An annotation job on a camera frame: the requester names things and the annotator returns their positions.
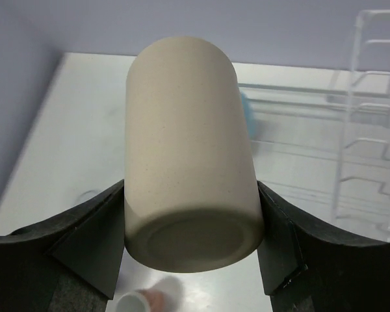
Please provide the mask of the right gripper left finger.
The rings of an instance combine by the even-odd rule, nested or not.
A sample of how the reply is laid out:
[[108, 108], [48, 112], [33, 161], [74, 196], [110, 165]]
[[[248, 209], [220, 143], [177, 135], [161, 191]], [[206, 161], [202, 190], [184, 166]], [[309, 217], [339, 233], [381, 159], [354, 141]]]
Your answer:
[[124, 182], [0, 235], [0, 311], [104, 311], [124, 252]]

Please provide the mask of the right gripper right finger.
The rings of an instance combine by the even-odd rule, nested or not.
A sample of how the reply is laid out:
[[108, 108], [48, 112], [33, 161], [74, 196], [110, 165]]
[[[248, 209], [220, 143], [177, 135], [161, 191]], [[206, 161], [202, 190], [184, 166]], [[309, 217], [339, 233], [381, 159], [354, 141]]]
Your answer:
[[257, 184], [257, 249], [273, 311], [390, 311], [390, 242], [335, 227]]

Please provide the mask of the light blue faceted mug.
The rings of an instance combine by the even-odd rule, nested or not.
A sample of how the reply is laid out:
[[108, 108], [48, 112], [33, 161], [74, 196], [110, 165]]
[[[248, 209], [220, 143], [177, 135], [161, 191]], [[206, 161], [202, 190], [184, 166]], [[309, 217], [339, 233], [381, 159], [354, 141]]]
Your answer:
[[263, 123], [254, 116], [250, 100], [244, 92], [240, 93], [241, 103], [246, 120], [248, 134], [251, 140], [260, 141], [263, 133]]

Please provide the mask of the beige tall tumbler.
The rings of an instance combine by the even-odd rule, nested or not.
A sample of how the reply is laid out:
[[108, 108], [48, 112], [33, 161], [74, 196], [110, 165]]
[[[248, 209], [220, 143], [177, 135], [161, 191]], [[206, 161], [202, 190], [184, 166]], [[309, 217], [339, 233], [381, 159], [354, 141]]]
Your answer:
[[125, 246], [147, 267], [205, 272], [261, 243], [250, 138], [228, 57], [189, 36], [133, 61], [125, 103]]

